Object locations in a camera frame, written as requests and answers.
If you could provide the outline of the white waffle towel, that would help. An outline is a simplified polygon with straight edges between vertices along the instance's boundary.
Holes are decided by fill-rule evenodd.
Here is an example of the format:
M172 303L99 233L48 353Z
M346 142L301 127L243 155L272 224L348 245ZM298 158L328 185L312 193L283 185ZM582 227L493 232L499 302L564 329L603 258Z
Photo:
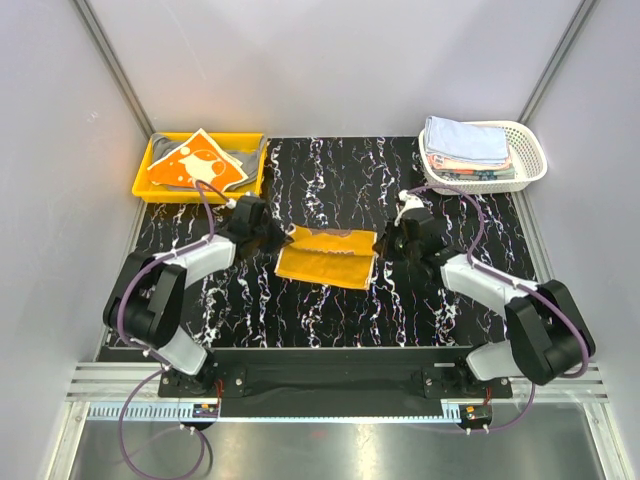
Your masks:
M429 152L471 163L498 165L509 156L503 129L436 116L425 121L424 144Z

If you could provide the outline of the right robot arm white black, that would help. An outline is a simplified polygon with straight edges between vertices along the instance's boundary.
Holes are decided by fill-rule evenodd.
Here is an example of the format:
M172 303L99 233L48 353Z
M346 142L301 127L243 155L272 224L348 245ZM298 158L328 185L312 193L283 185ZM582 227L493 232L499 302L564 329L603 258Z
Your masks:
M563 283L526 281L468 257L442 240L424 207L388 221L373 250L386 261L416 266L429 280L506 320L506 340L474 348L454 371L463 395L476 396L499 377L524 377L544 386L586 372L595 343Z

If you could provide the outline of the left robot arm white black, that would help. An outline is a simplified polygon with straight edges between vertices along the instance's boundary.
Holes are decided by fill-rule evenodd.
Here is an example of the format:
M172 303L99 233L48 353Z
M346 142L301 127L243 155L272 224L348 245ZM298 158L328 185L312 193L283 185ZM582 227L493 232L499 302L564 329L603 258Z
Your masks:
M287 242L267 202L244 195L222 225L200 240L165 253L129 254L104 307L103 323L123 342L180 372L190 393L206 395L215 386L216 372L208 366L205 348L181 326L185 291L256 250L276 252Z

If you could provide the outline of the brown yellow bear towel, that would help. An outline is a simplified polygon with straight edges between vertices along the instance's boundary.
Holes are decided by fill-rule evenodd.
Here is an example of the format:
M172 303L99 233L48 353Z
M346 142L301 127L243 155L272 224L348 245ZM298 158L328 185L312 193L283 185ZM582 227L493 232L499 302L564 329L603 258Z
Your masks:
M281 278L353 290L368 290L377 234L370 230L314 229L291 224L279 253Z

